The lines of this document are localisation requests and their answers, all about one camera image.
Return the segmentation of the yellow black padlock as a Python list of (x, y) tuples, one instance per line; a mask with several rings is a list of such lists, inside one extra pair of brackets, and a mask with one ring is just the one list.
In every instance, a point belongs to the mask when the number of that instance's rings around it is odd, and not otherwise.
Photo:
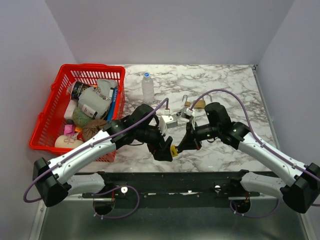
[(172, 145), (170, 147), (170, 153), (172, 157), (176, 157), (179, 155), (178, 151), (177, 151), (177, 147), (175, 145)]

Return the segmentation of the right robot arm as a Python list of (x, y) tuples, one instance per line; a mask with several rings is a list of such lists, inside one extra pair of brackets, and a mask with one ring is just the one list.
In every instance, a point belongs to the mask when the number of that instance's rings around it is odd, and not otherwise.
[(230, 191), (241, 196), (245, 192), (257, 192), (276, 197), (295, 212), (304, 214), (320, 195), (320, 167), (295, 160), (263, 141), (250, 128), (231, 121), (226, 108), (218, 102), (205, 106), (208, 124), (197, 125), (195, 112), (184, 108), (181, 116), (189, 120), (186, 133), (176, 147), (181, 153), (200, 150), (203, 140), (219, 139), (225, 145), (239, 150), (270, 169), (275, 177), (245, 172), (230, 183)]

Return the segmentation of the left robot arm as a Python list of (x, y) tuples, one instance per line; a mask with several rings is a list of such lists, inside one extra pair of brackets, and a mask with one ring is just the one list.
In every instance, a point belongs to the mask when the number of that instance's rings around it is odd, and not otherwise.
[(100, 174), (86, 177), (76, 174), (94, 160), (130, 145), (134, 140), (146, 144), (156, 161), (171, 162), (173, 139), (165, 138), (166, 121), (171, 119), (168, 108), (157, 117), (155, 109), (142, 104), (132, 114), (112, 120), (91, 139), (64, 155), (36, 160), (32, 180), (45, 206), (55, 206), (71, 194), (96, 193), (101, 198), (107, 197), (111, 185)]

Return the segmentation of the large brass padlock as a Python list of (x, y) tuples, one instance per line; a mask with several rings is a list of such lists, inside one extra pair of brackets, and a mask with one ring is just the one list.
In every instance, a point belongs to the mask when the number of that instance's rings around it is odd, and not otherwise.
[(206, 94), (205, 96), (203, 96), (200, 100), (198, 101), (194, 101), (195, 105), (194, 105), (194, 109), (196, 110), (202, 110), (205, 108), (206, 106), (206, 101), (205, 101), (205, 98), (209, 98), (210, 102), (212, 101), (212, 96), (211, 94)]

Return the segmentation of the small brass padlock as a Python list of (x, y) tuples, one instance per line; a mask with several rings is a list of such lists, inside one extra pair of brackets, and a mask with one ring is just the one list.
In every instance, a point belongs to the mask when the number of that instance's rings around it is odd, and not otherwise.
[(189, 108), (191, 106), (191, 102), (188, 101), (188, 96), (187, 95), (184, 95), (182, 97), (182, 102), (184, 103), (184, 106), (187, 107), (187, 108)]

